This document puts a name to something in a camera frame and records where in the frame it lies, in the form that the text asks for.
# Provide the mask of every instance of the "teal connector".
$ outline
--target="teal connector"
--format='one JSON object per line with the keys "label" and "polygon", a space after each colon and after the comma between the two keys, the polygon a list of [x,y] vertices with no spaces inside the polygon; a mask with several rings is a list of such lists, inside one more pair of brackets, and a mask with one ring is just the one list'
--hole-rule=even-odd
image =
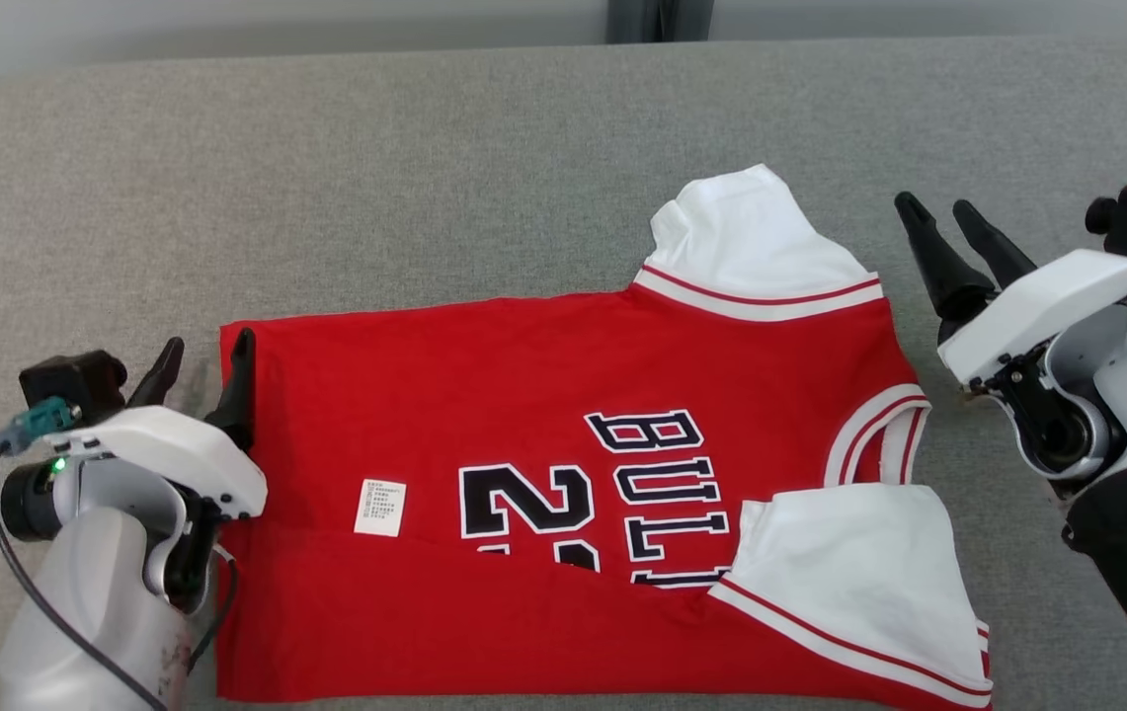
{"label": "teal connector", "polygon": [[51,433],[69,430],[79,419],[80,409],[61,397],[47,397],[26,412],[14,415],[0,430],[0,445],[9,445],[9,455],[25,452],[32,443]]}

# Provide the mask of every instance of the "red and white striped trim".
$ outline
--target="red and white striped trim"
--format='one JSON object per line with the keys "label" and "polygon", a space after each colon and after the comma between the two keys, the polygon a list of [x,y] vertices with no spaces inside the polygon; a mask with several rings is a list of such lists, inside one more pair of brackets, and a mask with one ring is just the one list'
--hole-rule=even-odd
{"label": "red and white striped trim", "polygon": [[858,408],[840,433],[826,459],[826,472],[822,486],[852,483],[858,473],[858,460],[867,442],[880,428],[893,427],[884,433],[884,447],[879,454],[879,481],[882,483],[909,483],[911,469],[915,464],[915,451],[923,436],[923,424],[932,403],[923,394],[923,389],[914,383],[897,384],[879,396],[871,397]]}
{"label": "red and white striped trim", "polygon": [[[818,654],[820,657],[838,663],[838,665],[909,685],[909,687],[946,699],[958,706],[986,708],[991,701],[993,683],[983,676],[979,679],[965,679],[959,675],[929,669],[914,661],[898,659],[888,656],[888,654],[848,642],[848,640],[808,624],[808,622],[783,611],[760,595],[748,593],[729,577],[721,578],[717,585],[708,590],[708,594],[722,603],[733,604],[740,612],[779,631],[792,642],[801,645],[808,651]],[[987,643],[985,636],[980,636],[979,639],[986,640],[984,643]]]}
{"label": "red and white striped trim", "polygon": [[729,315],[730,319],[744,321],[766,321],[766,323],[825,314],[884,297],[884,287],[879,286],[879,277],[875,274],[833,292],[806,293],[787,299],[749,299],[734,293],[716,292],[649,266],[644,266],[638,272],[635,284],[667,296],[672,301],[711,311],[713,314]]}

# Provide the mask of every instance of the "gray table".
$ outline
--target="gray table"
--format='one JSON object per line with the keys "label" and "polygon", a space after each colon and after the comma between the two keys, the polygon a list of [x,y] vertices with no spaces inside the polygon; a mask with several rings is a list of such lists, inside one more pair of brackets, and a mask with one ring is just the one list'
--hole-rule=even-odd
{"label": "gray table", "polygon": [[[17,372],[106,347],[170,402],[216,393],[216,327],[300,312],[621,288],[686,180],[766,162],[887,284],[937,410],[916,476],[993,625],[996,706],[1127,708],[1127,622],[965,406],[891,198],[969,196],[1035,259],[1091,243],[1127,180],[1127,41],[703,44],[206,60],[0,81],[0,424]],[[942,224],[952,224],[946,220]],[[25,545],[36,566],[43,550]],[[0,643],[20,592],[0,561]],[[214,706],[212,666],[192,706]],[[836,708],[758,697],[376,699],[373,708]]]}

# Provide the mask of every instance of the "gray wall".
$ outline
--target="gray wall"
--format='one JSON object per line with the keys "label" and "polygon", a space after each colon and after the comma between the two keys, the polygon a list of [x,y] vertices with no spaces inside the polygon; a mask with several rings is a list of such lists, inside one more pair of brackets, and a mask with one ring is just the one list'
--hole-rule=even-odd
{"label": "gray wall", "polygon": [[[1127,0],[716,0],[712,39],[1127,32]],[[600,44],[606,0],[0,0],[0,75],[109,60]]]}

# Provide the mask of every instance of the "white robotic arm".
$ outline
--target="white robotic arm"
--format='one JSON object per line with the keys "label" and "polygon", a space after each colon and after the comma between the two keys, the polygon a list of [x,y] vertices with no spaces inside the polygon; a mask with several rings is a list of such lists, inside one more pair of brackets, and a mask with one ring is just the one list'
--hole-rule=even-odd
{"label": "white robotic arm", "polygon": [[1077,249],[1040,268],[957,203],[1001,292],[912,195],[896,205],[942,319],[941,361],[964,390],[1002,406],[1020,455],[1065,516],[1064,541],[1094,561],[1127,613],[1127,188],[1104,229],[1117,252]]}
{"label": "white robotic arm", "polygon": [[[0,654],[3,708],[180,706],[188,668],[223,621],[221,611],[192,656],[187,615],[207,597],[216,527],[259,516],[267,497],[264,474],[243,453],[251,444],[249,331],[233,365],[205,421],[158,405],[180,367],[180,339],[126,403],[117,393],[124,367],[101,352],[23,373],[36,408],[0,433],[0,453],[41,436],[56,456],[6,478],[0,523],[18,540],[52,540],[52,548],[38,593],[25,585],[29,599]],[[65,428],[76,424],[83,427]],[[1,531],[0,545],[16,568]],[[23,584],[26,572],[17,567],[16,575]]]}

